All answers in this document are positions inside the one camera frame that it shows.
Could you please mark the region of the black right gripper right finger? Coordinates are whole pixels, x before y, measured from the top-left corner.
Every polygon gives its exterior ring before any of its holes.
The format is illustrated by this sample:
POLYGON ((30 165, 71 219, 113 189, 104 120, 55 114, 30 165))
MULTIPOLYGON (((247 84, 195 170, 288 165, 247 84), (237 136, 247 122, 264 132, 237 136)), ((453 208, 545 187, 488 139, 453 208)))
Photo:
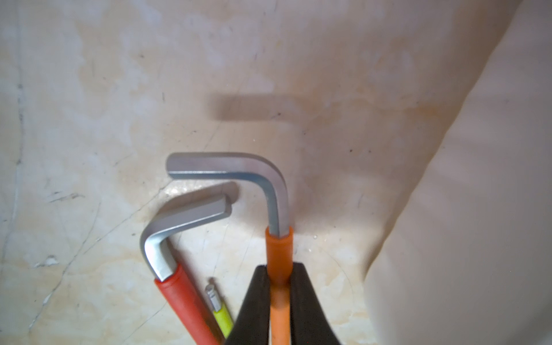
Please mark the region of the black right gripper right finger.
POLYGON ((303 263, 293 263, 290 276, 291 344, 337 344, 303 263))

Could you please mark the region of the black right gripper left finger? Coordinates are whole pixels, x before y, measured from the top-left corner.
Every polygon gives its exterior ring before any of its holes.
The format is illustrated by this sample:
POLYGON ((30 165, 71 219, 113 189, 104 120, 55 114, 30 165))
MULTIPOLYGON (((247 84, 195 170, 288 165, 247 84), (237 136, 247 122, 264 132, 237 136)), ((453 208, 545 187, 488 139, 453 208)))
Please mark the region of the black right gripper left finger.
POLYGON ((267 345, 270 330, 270 278, 265 265, 255 268, 244 301, 225 345, 267 345))

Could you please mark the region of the green sleeve hex key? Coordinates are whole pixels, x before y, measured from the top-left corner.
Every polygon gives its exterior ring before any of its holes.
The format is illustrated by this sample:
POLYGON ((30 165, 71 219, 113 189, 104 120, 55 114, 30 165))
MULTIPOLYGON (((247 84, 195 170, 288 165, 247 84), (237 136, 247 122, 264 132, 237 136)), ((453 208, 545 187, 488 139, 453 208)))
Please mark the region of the green sleeve hex key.
POLYGON ((218 290, 216 289, 216 286, 214 284, 209 283, 205 287, 205 293, 208 296, 208 301, 211 304, 213 315, 218 324, 218 327, 220 328, 221 333, 226 339, 230 335, 234 327, 234 322, 232 320, 231 314, 226 304, 221 299, 218 290))

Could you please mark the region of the orange sleeve hex key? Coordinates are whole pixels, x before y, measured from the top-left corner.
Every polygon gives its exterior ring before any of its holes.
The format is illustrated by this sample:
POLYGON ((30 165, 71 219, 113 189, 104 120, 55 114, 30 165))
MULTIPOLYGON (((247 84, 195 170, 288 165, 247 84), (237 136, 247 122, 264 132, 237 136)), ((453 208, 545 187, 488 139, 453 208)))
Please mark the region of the orange sleeve hex key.
POLYGON ((289 344, 293 229, 287 187, 279 169, 258 155, 236 152, 173 153, 167 159, 166 168, 176 180, 240 180, 255 183, 262 189, 268 215, 265 243, 272 343, 289 344))

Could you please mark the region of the red sleeve hex key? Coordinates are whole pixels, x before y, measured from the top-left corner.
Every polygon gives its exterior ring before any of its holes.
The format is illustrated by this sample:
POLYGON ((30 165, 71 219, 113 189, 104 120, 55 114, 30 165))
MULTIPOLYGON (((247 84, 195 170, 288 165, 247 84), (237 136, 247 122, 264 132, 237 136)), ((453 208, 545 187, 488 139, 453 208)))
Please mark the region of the red sleeve hex key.
POLYGON ((214 317, 201 294, 170 248, 169 237, 220 219, 231 211, 225 195, 196 201, 155 217, 140 237, 140 249, 154 283, 196 344, 220 344, 222 335, 213 330, 214 317))

